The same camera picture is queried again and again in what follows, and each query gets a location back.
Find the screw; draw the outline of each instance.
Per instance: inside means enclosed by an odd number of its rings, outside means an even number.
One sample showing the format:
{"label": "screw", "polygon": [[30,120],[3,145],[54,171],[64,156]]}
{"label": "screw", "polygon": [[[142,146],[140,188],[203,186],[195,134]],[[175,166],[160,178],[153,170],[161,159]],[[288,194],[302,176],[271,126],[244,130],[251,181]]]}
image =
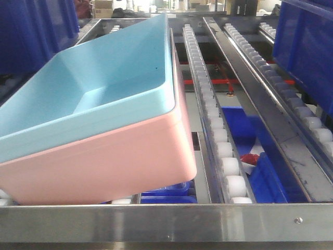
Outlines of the screw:
{"label": "screw", "polygon": [[296,218],[293,220],[296,224],[301,224],[303,222],[303,219],[301,217]]}
{"label": "screw", "polygon": [[229,91],[227,93],[227,96],[229,96],[229,97],[233,97],[234,95],[235,95],[234,91]]}

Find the cardboard box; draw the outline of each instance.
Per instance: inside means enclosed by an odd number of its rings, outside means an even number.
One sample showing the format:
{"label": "cardboard box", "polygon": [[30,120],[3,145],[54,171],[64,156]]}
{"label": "cardboard box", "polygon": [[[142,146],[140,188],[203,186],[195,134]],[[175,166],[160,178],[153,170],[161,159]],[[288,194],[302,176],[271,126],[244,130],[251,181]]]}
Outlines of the cardboard box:
{"label": "cardboard box", "polygon": [[112,0],[95,1],[94,18],[111,18],[112,13]]}
{"label": "cardboard box", "polygon": [[190,0],[189,1],[189,10],[190,11],[196,11],[196,7],[198,5],[206,5],[207,0]]}

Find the stacked trays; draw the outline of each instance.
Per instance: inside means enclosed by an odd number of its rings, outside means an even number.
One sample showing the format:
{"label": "stacked trays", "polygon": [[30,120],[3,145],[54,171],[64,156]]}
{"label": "stacked trays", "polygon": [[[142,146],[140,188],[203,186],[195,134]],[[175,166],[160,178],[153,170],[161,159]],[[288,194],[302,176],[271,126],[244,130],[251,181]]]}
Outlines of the stacked trays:
{"label": "stacked trays", "polygon": [[144,192],[141,196],[141,203],[197,203],[194,181],[182,182]]}
{"label": "stacked trays", "polygon": [[160,15],[57,54],[0,108],[0,189],[19,204],[91,204],[193,179],[170,51]]}
{"label": "stacked trays", "polygon": [[78,37],[73,1],[1,1],[0,16],[0,74],[35,72]]}
{"label": "stacked trays", "polygon": [[333,1],[283,0],[275,61],[329,115],[333,115]]}

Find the blue container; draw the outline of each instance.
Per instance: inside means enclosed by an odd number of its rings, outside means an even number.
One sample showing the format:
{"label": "blue container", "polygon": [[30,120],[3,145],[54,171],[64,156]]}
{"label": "blue container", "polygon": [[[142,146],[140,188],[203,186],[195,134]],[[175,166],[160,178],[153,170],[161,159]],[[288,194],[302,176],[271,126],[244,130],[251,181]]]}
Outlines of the blue container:
{"label": "blue container", "polygon": [[333,1],[283,0],[273,56],[333,115]]}
{"label": "blue container", "polygon": [[222,107],[240,156],[248,154],[257,138],[255,130],[242,107]]}
{"label": "blue container", "polygon": [[177,195],[187,195],[189,189],[189,182],[182,182],[176,185],[161,187],[160,189],[154,189],[147,192],[143,192],[142,196],[154,196],[154,195],[164,195],[164,196],[177,196]]}
{"label": "blue container", "polygon": [[168,18],[159,15],[54,56],[0,107],[0,163],[174,106]]}
{"label": "blue container", "polygon": [[180,203],[198,203],[191,196],[142,196],[141,204],[180,204]]}
{"label": "blue container", "polygon": [[73,45],[79,25],[73,1],[1,0],[0,74],[39,70]]}
{"label": "blue container", "polygon": [[261,153],[249,181],[258,203],[287,203],[286,192],[265,153]]}

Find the pink plastic tray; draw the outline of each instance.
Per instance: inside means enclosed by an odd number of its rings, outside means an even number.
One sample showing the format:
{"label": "pink plastic tray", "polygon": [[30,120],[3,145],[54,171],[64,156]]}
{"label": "pink plastic tray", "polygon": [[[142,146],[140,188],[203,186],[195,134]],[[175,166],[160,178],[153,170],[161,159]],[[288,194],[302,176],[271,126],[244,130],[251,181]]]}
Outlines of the pink plastic tray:
{"label": "pink plastic tray", "polygon": [[98,204],[193,179],[183,79],[174,68],[172,111],[2,163],[0,189],[21,205]]}

